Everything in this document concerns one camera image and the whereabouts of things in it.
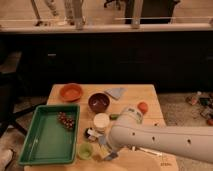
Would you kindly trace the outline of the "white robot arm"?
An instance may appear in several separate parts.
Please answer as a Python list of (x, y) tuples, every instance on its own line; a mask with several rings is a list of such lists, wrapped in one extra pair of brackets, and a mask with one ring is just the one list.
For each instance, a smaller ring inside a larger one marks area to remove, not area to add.
[(213, 163), (213, 128), (143, 125), (142, 119), (135, 107), (122, 110), (107, 135), (112, 151), (135, 146)]

